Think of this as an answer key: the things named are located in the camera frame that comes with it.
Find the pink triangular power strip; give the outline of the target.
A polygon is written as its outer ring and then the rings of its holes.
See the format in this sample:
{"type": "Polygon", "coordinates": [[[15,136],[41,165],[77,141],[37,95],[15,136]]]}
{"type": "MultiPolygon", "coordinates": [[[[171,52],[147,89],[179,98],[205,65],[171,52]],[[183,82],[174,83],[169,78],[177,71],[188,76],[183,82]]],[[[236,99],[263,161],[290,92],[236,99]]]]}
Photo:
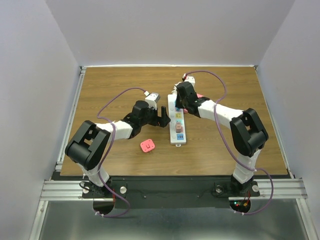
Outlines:
{"type": "Polygon", "coordinates": [[[194,96],[189,96],[185,99],[186,108],[183,109],[183,113],[187,114],[197,114],[198,113],[198,106],[200,105],[200,101],[203,95],[197,93],[194,96]]]}

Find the white multicolour power strip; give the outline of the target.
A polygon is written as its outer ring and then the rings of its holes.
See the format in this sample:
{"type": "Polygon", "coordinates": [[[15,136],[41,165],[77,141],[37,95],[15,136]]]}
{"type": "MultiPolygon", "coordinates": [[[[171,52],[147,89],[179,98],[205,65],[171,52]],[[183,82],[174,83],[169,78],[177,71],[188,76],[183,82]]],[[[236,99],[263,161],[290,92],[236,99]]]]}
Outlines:
{"type": "Polygon", "coordinates": [[[187,137],[184,121],[184,110],[176,107],[176,98],[176,94],[169,94],[167,96],[168,115],[170,118],[170,144],[175,145],[176,147],[181,147],[187,143],[187,137]]]}

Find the pink square plug adapter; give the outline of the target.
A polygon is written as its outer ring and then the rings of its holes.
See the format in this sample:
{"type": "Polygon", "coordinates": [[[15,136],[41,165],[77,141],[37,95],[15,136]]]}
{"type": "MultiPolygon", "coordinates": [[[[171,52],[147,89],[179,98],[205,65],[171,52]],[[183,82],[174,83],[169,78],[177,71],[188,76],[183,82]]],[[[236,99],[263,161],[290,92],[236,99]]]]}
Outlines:
{"type": "Polygon", "coordinates": [[[144,140],[140,143],[140,148],[141,150],[144,152],[144,153],[148,153],[152,150],[155,149],[155,143],[153,142],[152,139],[147,139],[147,140],[144,140]]]}

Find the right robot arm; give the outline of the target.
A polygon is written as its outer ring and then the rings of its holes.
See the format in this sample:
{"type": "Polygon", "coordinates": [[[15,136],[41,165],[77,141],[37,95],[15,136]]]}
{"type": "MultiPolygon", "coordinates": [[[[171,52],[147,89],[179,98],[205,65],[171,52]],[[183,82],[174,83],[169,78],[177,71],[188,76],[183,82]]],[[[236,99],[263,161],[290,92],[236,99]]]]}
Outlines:
{"type": "Polygon", "coordinates": [[[258,113],[253,108],[247,110],[233,109],[219,104],[208,97],[198,97],[194,86],[183,81],[174,87],[176,91],[175,106],[186,109],[198,118],[213,120],[231,157],[236,161],[231,176],[230,189],[235,195],[246,192],[253,181],[258,156],[269,139],[258,113]],[[231,131],[235,155],[221,131],[221,125],[231,131]]]}

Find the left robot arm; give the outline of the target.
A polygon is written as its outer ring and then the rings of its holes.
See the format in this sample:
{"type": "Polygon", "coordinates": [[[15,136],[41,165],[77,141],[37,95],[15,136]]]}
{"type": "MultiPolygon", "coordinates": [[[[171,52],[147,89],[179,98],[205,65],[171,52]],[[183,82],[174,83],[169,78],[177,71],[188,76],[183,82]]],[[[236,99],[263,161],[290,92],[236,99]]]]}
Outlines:
{"type": "Polygon", "coordinates": [[[116,140],[132,139],[143,126],[165,128],[171,119],[165,106],[158,110],[144,100],[138,100],[123,119],[106,124],[84,121],[67,143],[64,153],[82,169],[93,189],[100,197],[111,193],[110,175],[102,167],[102,161],[116,140]]]}

